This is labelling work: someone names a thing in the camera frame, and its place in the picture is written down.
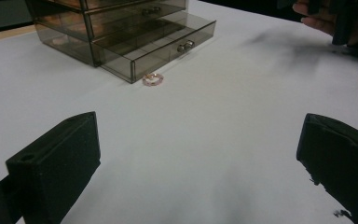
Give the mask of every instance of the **small ring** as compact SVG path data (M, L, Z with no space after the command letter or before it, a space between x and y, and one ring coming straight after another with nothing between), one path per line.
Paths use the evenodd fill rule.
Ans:
M145 75L142 78L142 81L144 83L144 85L146 86L157 86L159 85L162 80L164 79L164 76L158 73L150 73Z

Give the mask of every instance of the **plastic drawer organizer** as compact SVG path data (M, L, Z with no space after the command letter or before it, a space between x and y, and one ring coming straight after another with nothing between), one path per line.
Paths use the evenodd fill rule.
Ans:
M211 38L187 0L27 0L40 40L133 83Z

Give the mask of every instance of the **tabletop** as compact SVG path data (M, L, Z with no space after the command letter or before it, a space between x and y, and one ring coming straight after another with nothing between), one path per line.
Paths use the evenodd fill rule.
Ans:
M43 45L0 40L5 161L95 111L101 166L62 223L351 223L296 160L307 113L358 129L358 61L304 25L191 0L214 37L129 84Z

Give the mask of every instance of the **drawer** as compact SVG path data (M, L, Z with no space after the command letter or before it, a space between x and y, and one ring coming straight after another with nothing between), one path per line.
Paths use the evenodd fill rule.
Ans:
M98 61L100 60L94 60L95 54L92 52L90 42L53 30L37 22L34 26L42 43L83 63L99 66Z
M92 42L101 67L130 83L213 36L215 21L177 12Z
M48 0L60 5L76 8L79 10L95 10L103 7L126 7L133 4L150 2L150 0Z
M86 41L184 10L186 1L148 1L87 13L46 1L29 0L29 6L34 21Z
M91 42L35 26L44 44L133 83L211 38L215 21L181 11Z

